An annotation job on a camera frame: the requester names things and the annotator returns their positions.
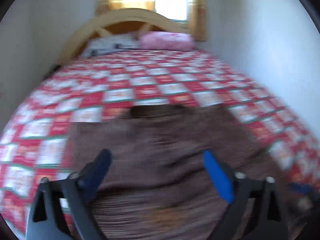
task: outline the pillow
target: pillow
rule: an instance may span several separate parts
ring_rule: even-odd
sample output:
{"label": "pillow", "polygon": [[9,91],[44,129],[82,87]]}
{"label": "pillow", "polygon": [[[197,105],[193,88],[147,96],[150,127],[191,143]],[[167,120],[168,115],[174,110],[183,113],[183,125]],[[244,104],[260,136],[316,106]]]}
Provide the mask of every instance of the pillow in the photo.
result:
{"label": "pillow", "polygon": [[108,54],[123,49],[139,49],[139,47],[139,42],[133,38],[132,33],[114,34],[89,41],[81,57]]}
{"label": "pillow", "polygon": [[186,33],[149,32],[140,38],[141,49],[192,50],[193,38]]}

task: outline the blue gripper pad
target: blue gripper pad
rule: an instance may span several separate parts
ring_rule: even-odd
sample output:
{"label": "blue gripper pad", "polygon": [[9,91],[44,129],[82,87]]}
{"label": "blue gripper pad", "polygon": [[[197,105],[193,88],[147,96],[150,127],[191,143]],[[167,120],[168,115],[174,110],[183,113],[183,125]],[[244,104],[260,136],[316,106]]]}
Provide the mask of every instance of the blue gripper pad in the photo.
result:
{"label": "blue gripper pad", "polygon": [[228,204],[232,203],[232,183],[209,151],[203,152],[203,164],[220,197]]}

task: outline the white wall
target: white wall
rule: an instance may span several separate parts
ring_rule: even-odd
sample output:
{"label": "white wall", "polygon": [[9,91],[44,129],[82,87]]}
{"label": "white wall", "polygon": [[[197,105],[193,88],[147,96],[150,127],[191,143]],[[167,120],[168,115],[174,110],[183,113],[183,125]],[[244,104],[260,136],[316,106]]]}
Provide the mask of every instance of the white wall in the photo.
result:
{"label": "white wall", "polygon": [[0,23],[0,131],[53,66],[96,0],[16,0]]}
{"label": "white wall", "polygon": [[46,73],[63,44],[94,16],[96,0],[32,0],[33,28],[39,69]]}
{"label": "white wall", "polygon": [[320,139],[320,34],[299,0],[208,0],[209,50],[281,97]]}
{"label": "white wall", "polygon": [[31,0],[15,0],[0,23],[0,130],[37,84]]}

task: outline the wooden headboard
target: wooden headboard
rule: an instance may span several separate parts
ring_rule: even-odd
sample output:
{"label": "wooden headboard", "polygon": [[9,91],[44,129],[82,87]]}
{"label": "wooden headboard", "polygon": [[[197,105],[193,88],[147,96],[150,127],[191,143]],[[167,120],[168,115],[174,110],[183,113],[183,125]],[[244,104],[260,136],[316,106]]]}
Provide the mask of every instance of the wooden headboard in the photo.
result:
{"label": "wooden headboard", "polygon": [[75,31],[63,46],[57,63],[66,64],[81,54],[90,39],[139,31],[147,26],[152,31],[185,32],[182,27],[172,20],[153,11],[138,8],[110,11],[87,21]]}

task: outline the bedspread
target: bedspread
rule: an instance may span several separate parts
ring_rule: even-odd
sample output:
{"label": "bedspread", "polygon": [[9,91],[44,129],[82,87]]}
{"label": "bedspread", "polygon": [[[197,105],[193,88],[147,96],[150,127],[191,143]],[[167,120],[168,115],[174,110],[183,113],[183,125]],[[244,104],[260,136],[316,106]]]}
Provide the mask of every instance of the bedspread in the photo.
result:
{"label": "bedspread", "polygon": [[317,141],[265,88],[203,51],[128,50],[66,65],[20,105],[0,140],[2,216],[23,239],[40,179],[69,174],[71,122],[102,122],[134,105],[220,102],[268,147],[289,181],[320,189]]}

